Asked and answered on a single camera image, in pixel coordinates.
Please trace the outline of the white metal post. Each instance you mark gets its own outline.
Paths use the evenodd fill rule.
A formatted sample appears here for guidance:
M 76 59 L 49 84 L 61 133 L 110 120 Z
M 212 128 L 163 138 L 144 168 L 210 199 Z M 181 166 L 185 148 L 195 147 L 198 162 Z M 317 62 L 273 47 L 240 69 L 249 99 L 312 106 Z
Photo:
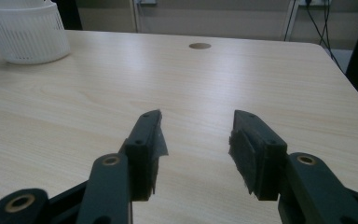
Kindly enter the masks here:
M 130 8 L 131 8 L 131 15 L 132 15 L 132 23 L 134 27 L 135 33 L 141 32 L 141 26 L 139 23 L 139 12 L 138 12 L 138 0 L 129 0 L 130 1 Z
M 296 14 L 299 7 L 298 3 L 299 0 L 290 0 L 289 2 L 281 34 L 281 40 L 284 42 L 289 41 L 291 38 L 291 33 L 293 31 L 294 23 L 296 21 Z

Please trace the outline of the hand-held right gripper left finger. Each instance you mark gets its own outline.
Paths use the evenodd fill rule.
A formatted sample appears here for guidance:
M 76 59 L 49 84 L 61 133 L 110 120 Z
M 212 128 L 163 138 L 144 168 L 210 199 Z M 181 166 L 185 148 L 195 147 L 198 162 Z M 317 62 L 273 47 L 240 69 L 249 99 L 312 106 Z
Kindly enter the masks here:
M 168 156 L 161 130 L 162 114 L 152 110 L 141 115 L 124 143 L 124 154 L 130 166 L 131 200 L 146 202 L 155 193 L 158 160 Z

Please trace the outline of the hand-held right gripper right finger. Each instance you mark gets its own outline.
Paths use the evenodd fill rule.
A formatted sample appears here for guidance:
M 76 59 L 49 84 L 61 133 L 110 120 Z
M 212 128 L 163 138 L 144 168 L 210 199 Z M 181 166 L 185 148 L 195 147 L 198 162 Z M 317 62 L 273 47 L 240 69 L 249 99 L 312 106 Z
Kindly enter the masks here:
M 287 144 L 260 117 L 236 110 L 229 145 L 249 193 L 259 201 L 276 201 Z

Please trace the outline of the white slotted plastic basket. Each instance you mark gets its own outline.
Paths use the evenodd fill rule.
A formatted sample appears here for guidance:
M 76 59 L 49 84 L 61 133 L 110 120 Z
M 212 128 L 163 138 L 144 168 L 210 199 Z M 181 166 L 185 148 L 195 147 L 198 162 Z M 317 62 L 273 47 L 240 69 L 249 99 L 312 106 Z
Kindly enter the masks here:
M 0 0 L 0 54 L 10 63 L 49 63 L 70 52 L 56 3 Z

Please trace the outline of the dark panel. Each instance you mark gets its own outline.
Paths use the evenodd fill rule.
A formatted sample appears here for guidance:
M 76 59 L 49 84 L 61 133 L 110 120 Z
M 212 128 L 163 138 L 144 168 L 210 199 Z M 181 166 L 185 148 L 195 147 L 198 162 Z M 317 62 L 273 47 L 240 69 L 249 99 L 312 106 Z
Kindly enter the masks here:
M 76 0 L 54 0 L 66 30 L 82 30 L 82 23 Z

